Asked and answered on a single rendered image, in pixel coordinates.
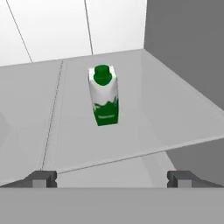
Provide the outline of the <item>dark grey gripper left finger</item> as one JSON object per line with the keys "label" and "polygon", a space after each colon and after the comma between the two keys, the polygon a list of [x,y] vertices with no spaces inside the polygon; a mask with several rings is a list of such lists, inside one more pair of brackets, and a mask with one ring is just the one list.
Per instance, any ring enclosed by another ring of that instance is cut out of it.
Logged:
{"label": "dark grey gripper left finger", "polygon": [[3,185],[6,187],[51,188],[57,186],[56,171],[34,171],[26,178]]}

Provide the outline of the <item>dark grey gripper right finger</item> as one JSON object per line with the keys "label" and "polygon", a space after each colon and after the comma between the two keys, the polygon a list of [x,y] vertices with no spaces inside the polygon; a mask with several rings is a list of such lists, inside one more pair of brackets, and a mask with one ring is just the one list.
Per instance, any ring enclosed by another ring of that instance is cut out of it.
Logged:
{"label": "dark grey gripper right finger", "polygon": [[201,179],[190,171],[168,171],[167,172],[167,187],[176,188],[196,188],[196,187],[218,187],[222,185]]}

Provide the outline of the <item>glass fridge shelf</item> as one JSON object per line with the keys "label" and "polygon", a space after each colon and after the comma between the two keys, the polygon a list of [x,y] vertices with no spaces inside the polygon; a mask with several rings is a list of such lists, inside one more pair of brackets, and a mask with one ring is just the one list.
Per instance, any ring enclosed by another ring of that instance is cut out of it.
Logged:
{"label": "glass fridge shelf", "polygon": [[[118,77],[119,120],[97,125],[88,70]],[[0,66],[0,186],[35,170],[59,186],[85,179],[161,186],[169,150],[224,138],[224,110],[145,50]]]}

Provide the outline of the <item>green and white milk carton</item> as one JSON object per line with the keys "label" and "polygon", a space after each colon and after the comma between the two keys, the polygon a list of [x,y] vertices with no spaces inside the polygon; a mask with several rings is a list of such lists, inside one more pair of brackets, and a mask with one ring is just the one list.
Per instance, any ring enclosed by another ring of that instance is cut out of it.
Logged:
{"label": "green and white milk carton", "polygon": [[88,70],[88,85],[97,125],[118,123],[119,97],[115,69],[109,65],[90,68]]}

